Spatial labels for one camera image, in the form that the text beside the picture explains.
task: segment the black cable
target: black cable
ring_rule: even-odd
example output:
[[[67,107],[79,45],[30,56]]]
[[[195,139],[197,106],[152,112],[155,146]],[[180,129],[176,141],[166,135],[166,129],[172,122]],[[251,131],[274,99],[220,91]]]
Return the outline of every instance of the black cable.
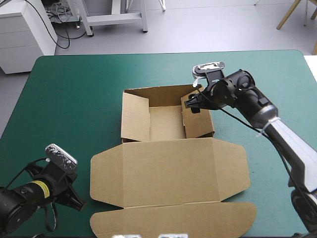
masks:
[[[48,13],[48,14],[51,14],[51,16],[50,17],[57,17],[58,18],[58,16],[56,15],[56,14],[54,14],[54,13],[52,13],[52,12],[50,12],[50,11],[46,11],[46,13]],[[65,37],[65,36],[62,36],[62,35],[60,35],[60,34],[58,34],[57,32],[55,32],[58,36],[60,36],[60,37],[62,37],[62,38],[65,38],[65,39],[70,39],[70,40],[73,40],[73,39],[79,39],[79,38],[81,38],[81,37],[83,37],[85,34],[86,34],[86,31],[82,34],[82,35],[80,35],[80,36],[77,36],[77,37],[69,37],[68,35],[68,37]]]
[[[223,108],[219,107],[217,104],[215,104],[212,100],[210,100],[208,97],[206,97],[200,90],[198,87],[196,87],[196,89],[198,90],[199,92],[199,95],[202,95],[209,103],[211,103],[214,107],[217,107],[218,109],[220,109],[221,111],[223,111],[224,113],[226,113],[227,115],[231,116],[232,118],[238,120],[239,122],[241,122],[243,125],[245,125],[246,127],[258,132],[258,133],[261,133],[261,131],[259,131],[258,129],[254,128],[253,126],[251,125],[248,125],[246,124],[244,121],[242,121],[241,119],[237,118],[236,116],[234,116],[233,114],[227,112],[226,110],[224,110]],[[281,152],[277,149],[275,143],[272,141],[271,138],[269,138],[267,135],[265,134],[262,134],[266,139],[268,139],[271,144],[274,146],[274,148],[276,149],[276,151],[278,152],[278,155],[280,156],[284,166],[285,166],[285,169],[292,181],[292,183],[294,184],[294,187],[296,190],[299,191],[300,195],[302,196],[302,198],[305,200],[305,202],[308,204],[308,206],[313,210],[314,214],[317,216],[317,211],[313,208],[313,206],[311,205],[311,203],[307,200],[306,196],[304,195],[303,191],[299,188],[299,186],[297,185],[297,183],[295,182],[288,166],[287,166],[287,162],[286,162],[286,159],[284,158],[284,156],[281,154]]]
[[[55,206],[55,201],[51,202],[51,207],[53,210],[54,227],[52,228],[49,224],[49,212],[48,212],[47,206],[43,207],[43,209],[45,211],[45,226],[49,232],[54,232],[58,228],[58,213],[57,213],[57,209]]]
[[[239,121],[240,123],[242,123],[243,125],[245,125],[246,127],[261,133],[261,131],[259,131],[258,129],[254,128],[253,126],[250,126],[249,124],[245,123],[244,121],[242,121],[240,118],[234,116],[233,114],[227,112],[226,110],[224,110],[223,108],[219,107],[216,103],[214,103],[212,100],[210,100],[208,97],[206,97],[200,90],[198,87],[196,87],[197,91],[199,92],[199,95],[202,95],[210,104],[212,104],[214,107],[218,108],[219,110],[223,111],[224,113],[226,113],[227,115],[231,116],[232,118],[236,119],[237,121]]]
[[[31,165],[31,164],[34,164],[36,162],[39,162],[39,161],[42,161],[42,160],[46,160],[46,158],[41,158],[41,159],[38,159],[38,160],[35,160],[35,161],[32,161],[30,163],[28,163],[27,166],[25,166],[10,182],[9,184],[5,187],[6,189],[8,189],[8,187],[23,173],[23,171],[26,170],[26,168]]]
[[[241,80],[241,78],[243,78],[243,77],[247,77],[247,78],[248,78],[248,81],[249,81],[249,82],[248,82],[248,86],[251,84],[251,81],[254,82],[254,79],[253,79],[253,77],[252,77],[250,74],[240,76],[240,77],[238,78],[238,80],[237,80],[237,86],[238,86],[237,91],[238,91],[238,92],[239,92],[239,91],[242,91],[242,93],[246,93],[247,91],[252,90],[252,91],[257,95],[257,97],[260,99],[260,98],[261,98],[261,95],[260,95],[259,92],[256,90],[256,87],[255,87],[255,86],[248,87],[248,88],[240,88],[240,87],[239,87],[239,86],[240,86],[240,80]]]
[[[61,38],[68,39],[68,37],[64,37],[64,36],[62,36],[62,35],[60,35],[60,34],[58,34],[58,33],[56,33],[56,34],[57,34],[58,36],[60,36]],[[86,34],[86,31],[85,31],[82,35],[80,35],[80,36],[77,36],[77,37],[69,37],[69,38],[70,38],[70,40],[79,39],[79,38],[83,37],[85,34]]]
[[[0,3],[1,6],[7,4],[6,1],[10,1],[10,0],[4,0],[3,2]]]
[[[51,39],[54,41],[54,43],[55,43],[58,47],[60,47],[60,48],[62,48],[62,49],[68,49],[69,46],[70,46],[70,38],[69,38],[69,35],[68,35],[68,31],[67,31],[66,27],[64,26],[64,23],[62,22],[62,25],[64,26],[65,31],[66,31],[66,34],[67,34],[67,37],[68,37],[68,45],[67,45],[66,47],[60,46],[60,45],[54,40],[53,36],[51,35],[51,33],[50,33],[50,31],[49,31],[47,25],[45,24],[45,22],[44,22],[42,16],[40,15],[39,11],[38,11],[28,0],[25,0],[25,1],[26,1],[28,4],[30,4],[30,6],[31,6],[31,7],[36,11],[36,13],[39,15],[40,19],[42,20],[42,22],[43,22],[43,24],[44,24],[44,26],[45,26],[45,28],[46,28],[46,30],[47,30],[47,32],[48,32],[48,34],[50,35],[50,37],[51,37]]]

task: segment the wooden chair leg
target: wooden chair leg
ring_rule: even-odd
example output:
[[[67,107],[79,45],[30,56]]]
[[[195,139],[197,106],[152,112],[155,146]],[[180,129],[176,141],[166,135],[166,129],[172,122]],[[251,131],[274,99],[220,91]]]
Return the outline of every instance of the wooden chair leg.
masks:
[[[289,18],[289,16],[293,13],[293,11],[295,10],[295,8],[298,6],[298,4],[301,2],[301,0],[295,0],[294,3],[291,5],[291,7],[288,9],[287,13],[285,14],[285,16],[283,17],[283,19],[281,20],[281,22],[279,23],[279,25],[277,26],[277,30],[281,29],[281,27],[284,25],[284,23],[287,21],[287,19]]]
[[[314,20],[316,17],[317,17],[317,8],[316,8],[316,10],[314,11],[314,13],[312,15],[312,20]]]
[[[313,51],[313,55],[317,55],[317,41],[316,41],[316,44],[315,44],[315,48],[314,48],[314,51]]]

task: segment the white table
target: white table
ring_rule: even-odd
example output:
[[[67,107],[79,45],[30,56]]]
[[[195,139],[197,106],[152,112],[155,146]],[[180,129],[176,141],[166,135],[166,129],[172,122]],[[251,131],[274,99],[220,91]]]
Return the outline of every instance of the white table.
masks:
[[[304,56],[304,57],[317,82],[317,56]]]
[[[104,26],[104,25],[116,25],[142,21],[143,32],[148,31],[147,23],[147,11],[145,7],[145,0],[139,0],[141,6],[141,12],[125,13],[121,14],[121,0],[112,0],[111,15],[98,15],[90,16],[85,0],[76,0],[79,14],[84,23],[87,35],[93,36],[93,26]]]
[[[29,1],[57,41],[41,1]],[[55,48],[45,25],[27,2],[12,0],[0,7],[0,67],[5,73],[31,71],[38,57],[53,56]]]

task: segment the cabinet drawer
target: cabinet drawer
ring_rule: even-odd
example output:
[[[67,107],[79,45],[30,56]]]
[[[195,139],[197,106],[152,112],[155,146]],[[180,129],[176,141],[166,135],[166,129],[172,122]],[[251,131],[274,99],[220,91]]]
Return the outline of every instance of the cabinet drawer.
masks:
[[[37,42],[31,31],[0,34],[0,49],[33,45]]]
[[[0,67],[5,73],[29,72],[42,55],[39,46],[0,49]]]
[[[23,16],[11,16],[0,18],[0,34],[29,30],[30,28],[28,24],[25,22]]]

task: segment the yellow label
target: yellow label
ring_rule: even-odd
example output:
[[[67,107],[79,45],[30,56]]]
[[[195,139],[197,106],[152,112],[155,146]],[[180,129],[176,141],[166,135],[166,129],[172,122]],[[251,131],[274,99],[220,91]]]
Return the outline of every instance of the yellow label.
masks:
[[[32,181],[31,183],[35,183],[41,187],[41,189],[43,190],[43,193],[44,193],[44,198],[48,198],[50,196],[49,187],[44,182],[39,181],[39,180],[35,180],[35,181]]]

